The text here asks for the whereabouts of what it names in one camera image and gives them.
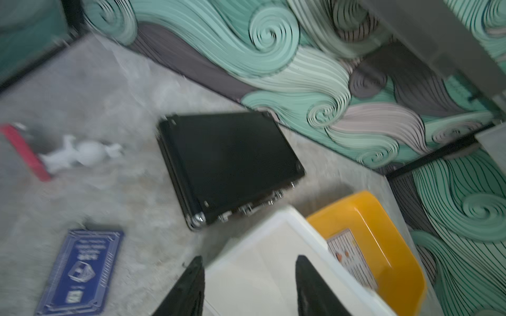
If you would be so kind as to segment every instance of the floor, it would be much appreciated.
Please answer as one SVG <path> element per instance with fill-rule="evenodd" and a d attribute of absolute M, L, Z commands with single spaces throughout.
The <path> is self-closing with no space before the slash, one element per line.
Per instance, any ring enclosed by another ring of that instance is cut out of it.
<path fill-rule="evenodd" d="M 125 146 L 95 168 L 38 182 L 0 139 L 0 314 L 32 314 L 68 229 L 121 227 L 125 239 L 102 315 L 150 315 L 195 255 L 209 263 L 269 209 L 190 232 L 154 137 L 170 113 L 245 111 L 201 86 L 104 38 L 89 35 L 0 98 L 0 123 L 21 122 L 61 144 L 63 134 Z M 306 176 L 279 203 L 303 215 L 343 196 L 371 191 L 415 249 L 387 180 L 283 128 Z M 429 288 L 421 315 L 442 315 Z"/>

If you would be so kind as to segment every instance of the black wall trim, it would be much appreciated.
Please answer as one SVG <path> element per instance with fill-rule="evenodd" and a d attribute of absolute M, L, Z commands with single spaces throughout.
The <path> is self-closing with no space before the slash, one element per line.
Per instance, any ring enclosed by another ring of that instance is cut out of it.
<path fill-rule="evenodd" d="M 61 2 L 69 28 L 74 29 L 77 34 L 81 34 L 86 28 L 81 0 L 61 0 Z"/>
<path fill-rule="evenodd" d="M 442 158 L 442 157 L 449 155 L 449 154 L 453 154 L 453 153 L 455 153 L 459 150 L 462 150 L 474 143 L 477 143 L 478 141 L 476 140 L 474 135 L 483 131 L 483 130 L 494 127 L 494 126 L 495 125 L 493 123 L 490 123 L 490 124 L 487 124 L 477 130 L 474 130 L 471 133 L 465 135 L 464 137 L 457 139 L 453 143 L 444 145 L 443 147 L 436 149 L 435 151 L 433 151 L 423 157 L 420 157 L 420 158 L 416 159 L 415 161 L 412 161 L 412 162 L 408 163 L 407 165 L 400 167 L 397 170 L 387 173 L 385 175 L 385 177 L 387 177 L 387 180 L 389 180 L 389 181 L 393 180 L 397 177 L 405 175 L 406 173 L 412 172 L 413 170 L 420 168 L 423 165 L 426 165 L 436 159 Z"/>

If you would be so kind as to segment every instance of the wave pattern wallpaper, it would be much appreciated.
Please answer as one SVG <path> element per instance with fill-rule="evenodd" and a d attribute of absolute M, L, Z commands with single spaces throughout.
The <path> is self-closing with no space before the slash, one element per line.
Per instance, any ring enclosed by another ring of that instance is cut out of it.
<path fill-rule="evenodd" d="M 410 162 L 494 116 L 354 0 L 83 2 L 97 31 L 370 168 Z"/>
<path fill-rule="evenodd" d="M 390 182 L 447 316 L 506 315 L 506 177 L 483 150 Z"/>
<path fill-rule="evenodd" d="M 445 0 L 506 69 L 506 1 Z M 380 172 L 495 116 L 355 0 L 83 0 L 131 50 Z M 391 182 L 446 316 L 506 315 L 506 178 L 481 150 Z"/>

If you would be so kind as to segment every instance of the black briefcase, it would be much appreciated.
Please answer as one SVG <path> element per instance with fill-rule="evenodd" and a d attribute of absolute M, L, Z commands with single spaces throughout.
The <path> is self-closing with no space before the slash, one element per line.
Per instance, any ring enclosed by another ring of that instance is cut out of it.
<path fill-rule="evenodd" d="M 158 143 L 193 231 L 272 204 L 305 174 L 269 112 L 167 116 Z"/>

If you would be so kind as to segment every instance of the yellow plastic bin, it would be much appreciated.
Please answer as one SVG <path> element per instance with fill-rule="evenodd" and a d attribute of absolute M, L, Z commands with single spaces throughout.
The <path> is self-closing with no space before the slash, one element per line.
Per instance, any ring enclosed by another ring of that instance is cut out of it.
<path fill-rule="evenodd" d="M 355 271 L 364 278 L 372 273 L 374 280 L 370 282 L 397 315 L 418 315 L 427 291 L 424 274 L 374 195 L 367 191 L 350 195 L 310 215 L 307 221 L 327 240 L 340 261 L 349 253 L 341 254 L 337 247 L 345 243 L 355 246 L 354 258 L 358 253 L 368 266 L 365 272 L 364 266 Z"/>

